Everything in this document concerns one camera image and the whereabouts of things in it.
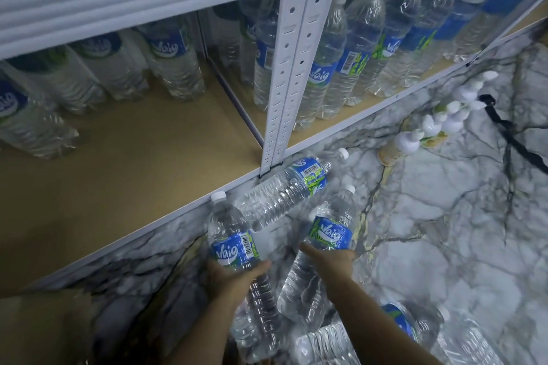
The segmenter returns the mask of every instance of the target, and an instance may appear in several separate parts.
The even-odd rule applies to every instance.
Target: barcode
[[[245,251],[245,256],[247,258],[253,258],[254,254],[253,254],[253,249],[251,247],[251,243],[249,241],[249,235],[242,234],[241,237],[242,237],[243,251]]]
[[[272,69],[272,59],[274,58],[274,50],[272,48],[266,48],[265,52],[265,68]]]
[[[352,65],[354,64],[354,61],[356,60],[358,55],[360,55],[359,52],[348,52],[348,56],[346,57],[346,61],[344,62],[344,65],[341,68],[341,73],[342,74],[348,74],[348,72],[352,68]]]
[[[321,169],[321,167],[318,165],[318,163],[314,163],[311,167],[304,169],[301,174],[303,176],[308,176],[313,174],[315,171]]]

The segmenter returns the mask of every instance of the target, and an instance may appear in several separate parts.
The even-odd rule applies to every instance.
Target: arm
[[[236,308],[243,302],[251,282],[269,268],[270,262],[262,261],[253,270],[233,273],[209,260],[209,281],[216,288],[214,296],[168,356],[166,364],[220,365]]]
[[[327,297],[339,312],[361,363],[440,365],[352,280],[354,251],[320,251],[308,244],[300,249],[324,280]]]

